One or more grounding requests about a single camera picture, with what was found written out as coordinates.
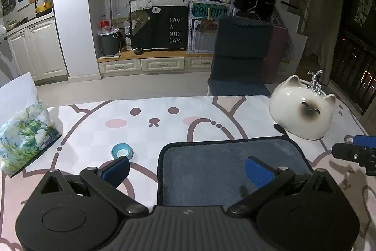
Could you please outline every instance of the balcony railing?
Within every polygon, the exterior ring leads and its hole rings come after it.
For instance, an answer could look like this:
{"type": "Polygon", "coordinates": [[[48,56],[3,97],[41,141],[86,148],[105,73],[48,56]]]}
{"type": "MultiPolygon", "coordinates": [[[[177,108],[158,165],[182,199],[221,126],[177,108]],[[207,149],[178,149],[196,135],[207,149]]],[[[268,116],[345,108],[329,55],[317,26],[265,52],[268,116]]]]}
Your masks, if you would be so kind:
{"type": "Polygon", "coordinates": [[[376,49],[347,31],[340,33],[330,78],[364,114],[376,96],[376,49]]]}

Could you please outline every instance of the chair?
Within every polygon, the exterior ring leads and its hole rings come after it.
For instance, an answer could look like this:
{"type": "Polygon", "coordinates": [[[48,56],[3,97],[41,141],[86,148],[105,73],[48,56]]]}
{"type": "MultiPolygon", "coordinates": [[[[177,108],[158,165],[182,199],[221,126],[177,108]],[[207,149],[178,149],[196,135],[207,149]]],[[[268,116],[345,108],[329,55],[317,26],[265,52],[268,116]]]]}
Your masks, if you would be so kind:
{"type": "Polygon", "coordinates": [[[261,69],[261,80],[265,84],[274,82],[281,59],[288,48],[288,30],[279,25],[273,25],[270,47],[261,69]]]}
{"type": "Polygon", "coordinates": [[[220,19],[208,92],[213,96],[270,95],[260,75],[272,33],[271,23],[246,17],[220,19]]]}

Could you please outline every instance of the blue gripper pad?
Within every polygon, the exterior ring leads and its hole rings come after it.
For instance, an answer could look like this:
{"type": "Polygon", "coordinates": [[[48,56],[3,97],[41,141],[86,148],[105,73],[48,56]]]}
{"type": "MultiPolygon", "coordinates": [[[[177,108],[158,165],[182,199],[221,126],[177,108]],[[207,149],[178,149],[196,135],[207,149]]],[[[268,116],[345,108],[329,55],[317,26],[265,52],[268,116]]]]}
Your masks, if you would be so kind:
{"type": "Polygon", "coordinates": [[[275,178],[273,169],[253,156],[250,156],[246,162],[246,175],[257,188],[267,185],[275,178]]]}
{"type": "Polygon", "coordinates": [[[121,156],[109,165],[101,168],[100,177],[114,187],[118,187],[129,175],[130,163],[126,156],[121,156]]]}
{"type": "Polygon", "coordinates": [[[376,148],[376,136],[355,135],[353,137],[353,144],[369,148],[376,148]]]}

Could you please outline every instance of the white kitchen cabinet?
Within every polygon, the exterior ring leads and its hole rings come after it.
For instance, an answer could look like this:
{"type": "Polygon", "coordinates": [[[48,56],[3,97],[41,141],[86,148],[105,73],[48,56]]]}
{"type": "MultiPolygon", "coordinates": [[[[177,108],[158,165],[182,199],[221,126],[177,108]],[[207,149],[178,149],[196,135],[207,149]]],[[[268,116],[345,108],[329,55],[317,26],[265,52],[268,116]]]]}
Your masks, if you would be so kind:
{"type": "Polygon", "coordinates": [[[186,69],[210,69],[213,58],[189,57],[185,58],[184,67],[186,69]]]}
{"type": "Polygon", "coordinates": [[[30,26],[28,33],[41,79],[66,75],[54,18],[30,26]]]}
{"type": "Polygon", "coordinates": [[[38,65],[29,45],[27,29],[12,34],[8,37],[8,42],[18,73],[23,75],[30,72],[34,81],[41,80],[42,78],[37,73],[38,65]]]}
{"type": "Polygon", "coordinates": [[[99,63],[99,71],[104,74],[108,72],[134,72],[141,70],[140,59],[120,60],[113,62],[99,63]]]}
{"type": "Polygon", "coordinates": [[[8,41],[20,74],[30,72],[35,81],[67,74],[53,17],[10,35],[8,41]]]}
{"type": "Polygon", "coordinates": [[[141,68],[144,72],[182,71],[184,70],[184,58],[141,59],[141,68]]]}

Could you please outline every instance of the countertop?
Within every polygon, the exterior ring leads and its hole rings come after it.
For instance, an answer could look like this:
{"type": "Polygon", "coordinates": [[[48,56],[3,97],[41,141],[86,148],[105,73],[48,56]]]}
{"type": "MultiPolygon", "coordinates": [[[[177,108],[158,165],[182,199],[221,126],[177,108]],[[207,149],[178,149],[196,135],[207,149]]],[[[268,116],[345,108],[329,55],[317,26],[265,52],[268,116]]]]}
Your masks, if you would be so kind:
{"type": "Polygon", "coordinates": [[[50,17],[54,17],[53,11],[51,13],[49,13],[49,14],[46,14],[46,15],[41,16],[41,17],[34,18],[34,19],[29,20],[26,23],[24,23],[24,24],[22,24],[22,25],[20,25],[20,26],[18,26],[16,28],[13,28],[11,31],[7,32],[6,35],[9,37],[12,34],[14,34],[14,33],[18,32],[18,31],[22,30],[23,28],[29,27],[29,26],[31,26],[31,25],[33,25],[35,23],[38,23],[38,22],[40,22],[42,20],[45,20],[45,19],[48,19],[50,17]]]}
{"type": "Polygon", "coordinates": [[[98,63],[101,62],[110,62],[110,61],[119,61],[119,60],[132,60],[132,59],[149,59],[149,58],[175,58],[175,57],[198,57],[198,58],[213,58],[212,54],[189,54],[185,50],[153,50],[145,51],[143,54],[135,54],[133,50],[123,50],[120,53],[119,58],[110,58],[110,59],[97,59],[98,63]]]}

